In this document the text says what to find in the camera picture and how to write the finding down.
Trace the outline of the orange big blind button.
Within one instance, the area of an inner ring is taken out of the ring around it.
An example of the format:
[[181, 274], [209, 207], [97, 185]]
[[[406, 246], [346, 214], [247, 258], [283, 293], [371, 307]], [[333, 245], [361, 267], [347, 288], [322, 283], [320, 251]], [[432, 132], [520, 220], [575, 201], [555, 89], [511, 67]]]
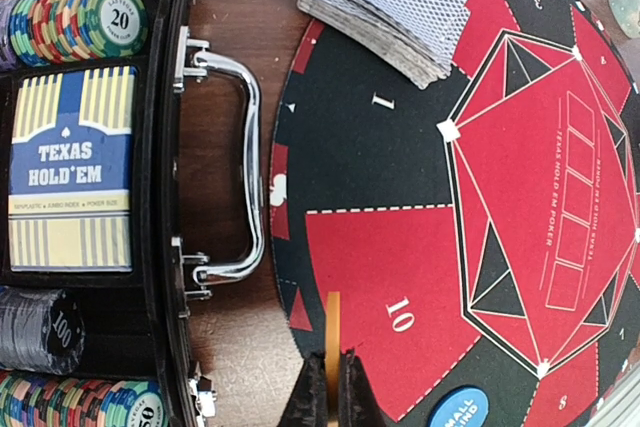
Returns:
[[326, 305], [325, 371], [327, 376], [328, 426], [338, 426], [340, 383], [340, 293], [329, 292]]

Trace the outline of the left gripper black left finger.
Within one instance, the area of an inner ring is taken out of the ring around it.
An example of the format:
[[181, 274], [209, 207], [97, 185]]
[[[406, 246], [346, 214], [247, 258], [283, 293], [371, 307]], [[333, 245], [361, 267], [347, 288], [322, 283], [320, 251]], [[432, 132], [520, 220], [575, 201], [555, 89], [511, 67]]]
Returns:
[[328, 422], [325, 360], [322, 354], [312, 353], [304, 359], [279, 427], [326, 427]]

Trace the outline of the blue small blind button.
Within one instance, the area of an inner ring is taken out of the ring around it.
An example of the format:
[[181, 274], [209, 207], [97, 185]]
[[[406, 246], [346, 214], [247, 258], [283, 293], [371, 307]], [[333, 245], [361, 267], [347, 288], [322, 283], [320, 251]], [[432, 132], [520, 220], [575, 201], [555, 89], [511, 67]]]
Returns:
[[477, 387], [458, 388], [431, 413], [428, 427], [482, 427], [489, 415], [489, 399]]

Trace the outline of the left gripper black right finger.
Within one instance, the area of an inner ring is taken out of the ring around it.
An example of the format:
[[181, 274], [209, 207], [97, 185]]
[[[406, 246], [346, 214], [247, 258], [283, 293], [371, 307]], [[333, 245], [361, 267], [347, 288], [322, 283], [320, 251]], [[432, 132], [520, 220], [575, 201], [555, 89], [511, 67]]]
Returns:
[[340, 358], [338, 425], [386, 426], [361, 358], [354, 349], [347, 350]]

